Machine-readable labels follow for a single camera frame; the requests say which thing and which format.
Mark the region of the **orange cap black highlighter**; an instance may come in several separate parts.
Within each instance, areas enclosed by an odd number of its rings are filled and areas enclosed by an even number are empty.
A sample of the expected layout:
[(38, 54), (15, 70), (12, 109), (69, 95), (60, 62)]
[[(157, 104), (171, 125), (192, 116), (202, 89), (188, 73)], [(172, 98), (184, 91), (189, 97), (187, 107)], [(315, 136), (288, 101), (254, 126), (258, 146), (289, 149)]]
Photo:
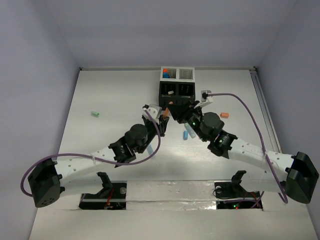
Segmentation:
[(164, 70), (163, 70), (163, 73), (162, 73), (162, 77), (168, 79), (167, 76), (166, 76), (167, 73), (168, 73), (168, 70), (167, 70), (167, 69), (164, 69)]

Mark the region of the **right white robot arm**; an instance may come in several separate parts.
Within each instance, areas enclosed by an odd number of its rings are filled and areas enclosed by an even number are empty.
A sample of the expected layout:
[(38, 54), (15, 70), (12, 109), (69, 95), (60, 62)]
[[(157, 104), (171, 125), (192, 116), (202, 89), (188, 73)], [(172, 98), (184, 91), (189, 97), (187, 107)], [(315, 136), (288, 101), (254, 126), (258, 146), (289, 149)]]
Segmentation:
[(282, 154), (247, 143), (225, 131), (225, 124), (216, 113), (203, 113), (199, 101), (167, 107), (173, 119), (188, 124), (215, 156), (260, 168), (273, 177), (275, 192), (284, 192), (302, 204), (311, 202), (320, 175), (306, 153)]

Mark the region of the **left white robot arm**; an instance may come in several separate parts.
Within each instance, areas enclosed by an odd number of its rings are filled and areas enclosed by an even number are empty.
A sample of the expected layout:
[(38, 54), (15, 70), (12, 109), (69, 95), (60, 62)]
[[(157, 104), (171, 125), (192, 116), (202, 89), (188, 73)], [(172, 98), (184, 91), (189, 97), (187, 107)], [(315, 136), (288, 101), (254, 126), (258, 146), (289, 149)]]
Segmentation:
[(136, 155), (142, 154), (154, 138), (165, 136), (169, 117), (161, 115), (154, 119), (143, 116), (143, 124), (133, 125), (123, 137), (107, 148), (90, 155), (80, 153), (57, 154), (44, 157), (34, 163), (21, 179), (23, 185), (28, 181), (36, 208), (47, 207), (55, 203), (66, 191), (66, 185), (84, 175), (96, 173), (101, 180), (93, 186), (96, 198), (109, 197), (113, 186), (103, 169), (107, 165), (134, 166), (146, 162), (156, 155), (155, 150), (148, 157), (137, 160)]

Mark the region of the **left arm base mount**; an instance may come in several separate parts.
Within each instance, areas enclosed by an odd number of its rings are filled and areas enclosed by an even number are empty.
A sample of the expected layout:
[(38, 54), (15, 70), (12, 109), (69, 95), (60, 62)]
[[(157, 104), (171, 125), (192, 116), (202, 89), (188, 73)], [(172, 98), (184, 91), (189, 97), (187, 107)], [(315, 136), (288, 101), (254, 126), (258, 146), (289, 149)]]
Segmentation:
[(102, 189), (95, 194), (82, 193), (78, 207), (81, 210), (125, 210), (127, 182), (112, 182), (106, 172), (98, 172)]

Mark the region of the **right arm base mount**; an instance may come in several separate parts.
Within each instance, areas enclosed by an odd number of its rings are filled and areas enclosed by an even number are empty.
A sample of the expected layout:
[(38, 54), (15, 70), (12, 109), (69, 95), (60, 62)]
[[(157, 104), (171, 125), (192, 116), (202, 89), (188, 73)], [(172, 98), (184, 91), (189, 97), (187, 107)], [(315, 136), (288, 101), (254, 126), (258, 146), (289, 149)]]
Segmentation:
[(246, 173), (245, 170), (239, 170), (231, 180), (214, 183), (212, 195), (216, 198), (217, 210), (263, 209), (261, 193), (247, 191), (241, 186)]

